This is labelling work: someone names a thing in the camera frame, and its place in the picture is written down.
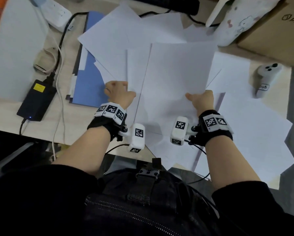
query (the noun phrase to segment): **wooden desk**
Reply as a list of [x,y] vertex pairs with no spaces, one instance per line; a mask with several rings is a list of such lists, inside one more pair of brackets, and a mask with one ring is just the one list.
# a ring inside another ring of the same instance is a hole
[[[101,1],[101,0],[85,0],[82,3],[72,3],[68,0],[56,0],[61,3],[64,7],[69,9],[72,13],[81,12],[81,11],[99,11],[102,13],[109,13],[116,6],[119,0],[113,0],[115,3]],[[134,7],[141,7],[140,9],[135,9],[138,14],[141,14],[146,11],[157,11],[164,12],[165,10],[160,7],[154,7],[142,3],[134,3]],[[77,37],[82,34],[85,16],[76,17],[74,23],[73,31],[69,31],[64,39],[63,43],[63,52],[65,53],[65,62],[60,75],[59,86],[63,96],[69,92],[70,80],[72,76],[72,71],[74,63],[76,60],[79,42]],[[184,27],[189,26],[192,22],[187,19],[185,16],[182,18]],[[59,42],[62,33],[59,33],[53,29],[56,39]],[[48,35],[45,47],[55,46],[52,38]],[[240,56],[244,56],[252,59],[250,65],[250,75],[253,77],[257,67],[265,62],[271,62],[270,59],[265,57],[260,57],[259,55],[240,50],[235,46],[229,46],[226,48],[220,49],[222,52],[235,53]],[[45,76],[36,74],[35,78],[43,80]],[[286,68],[282,76],[279,78],[275,86],[272,87],[271,92],[264,99],[264,103],[272,108],[273,110],[279,112],[284,118],[287,116],[287,106],[288,106],[288,96],[289,96],[289,83],[291,78],[291,68]],[[21,103],[11,102],[4,99],[0,99],[0,130],[18,134],[19,127],[22,121],[22,118],[16,115]],[[65,118],[65,141],[63,138],[63,123],[62,121],[59,124],[57,134],[55,136],[55,142],[64,143],[71,145],[76,141],[86,130],[88,124],[93,118],[94,112],[96,111],[93,107],[85,107],[74,104],[69,104],[68,101],[64,101],[64,118]],[[54,130],[60,115],[60,101],[59,97],[56,96],[51,103],[43,121],[41,122],[30,122],[25,123],[23,126],[23,135],[30,136],[33,138],[43,139],[47,141],[52,141]],[[114,146],[121,144],[120,142],[113,141],[111,142],[109,149]],[[154,157],[153,154],[146,147],[139,154],[129,153],[126,151],[125,147],[119,147],[111,152],[111,154],[125,156],[129,158],[136,158],[139,160],[144,160],[151,162],[151,159]],[[272,185],[273,188],[278,188],[279,178],[275,180],[275,183]]]

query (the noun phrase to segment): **hand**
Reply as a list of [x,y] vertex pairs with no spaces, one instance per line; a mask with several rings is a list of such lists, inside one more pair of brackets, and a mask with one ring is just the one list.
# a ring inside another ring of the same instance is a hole
[[127,91],[128,82],[110,81],[105,84],[105,94],[109,97],[109,102],[119,104],[123,109],[127,109],[136,97],[133,91]]
[[193,106],[197,110],[197,116],[199,117],[206,110],[214,109],[214,95],[211,90],[206,90],[203,94],[189,94],[186,98],[192,101]]

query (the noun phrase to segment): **zipper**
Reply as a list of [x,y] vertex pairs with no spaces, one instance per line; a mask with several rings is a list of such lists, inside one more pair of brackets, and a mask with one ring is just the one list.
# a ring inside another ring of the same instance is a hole
[[125,210],[122,206],[119,206],[119,205],[116,205],[116,204],[113,204],[113,203],[110,203],[110,202],[105,202],[105,201],[102,201],[102,200],[99,200],[98,202],[93,202],[89,199],[86,198],[86,205],[87,203],[90,203],[92,205],[97,205],[100,209],[105,209],[105,208],[108,208],[108,209],[112,209],[112,210],[115,210],[115,211],[119,211],[120,213],[124,214],[125,216],[131,218],[131,219],[135,219],[137,221],[140,221],[140,222],[143,222],[145,224],[148,224],[150,226],[153,226],[154,228],[164,232],[165,234],[167,235],[170,235],[170,236],[180,236],[180,234],[174,232],[173,230],[169,229],[168,227],[166,226],[163,226],[162,224],[159,224],[151,219],[148,219],[146,217],[143,217],[143,216],[140,216],[138,214],[134,214],[132,212],[129,212],[127,210]]

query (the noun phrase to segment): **black sleeve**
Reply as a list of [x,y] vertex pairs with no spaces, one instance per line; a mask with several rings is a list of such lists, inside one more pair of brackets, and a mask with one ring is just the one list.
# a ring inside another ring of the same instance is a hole
[[228,185],[216,190],[212,198],[221,211],[221,229],[228,235],[294,235],[294,216],[284,213],[264,182]]
[[94,176],[63,165],[6,174],[0,178],[0,234],[15,230],[11,224],[22,232],[29,230],[28,225],[39,230],[77,230],[85,198],[96,190]]

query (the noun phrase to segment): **person's left hand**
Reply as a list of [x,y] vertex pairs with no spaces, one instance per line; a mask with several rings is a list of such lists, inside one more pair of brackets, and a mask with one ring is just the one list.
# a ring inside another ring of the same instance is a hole
[[109,97],[109,102],[119,104],[123,109],[127,109],[136,97],[133,91],[127,91],[128,82],[110,81],[105,84],[105,94]]

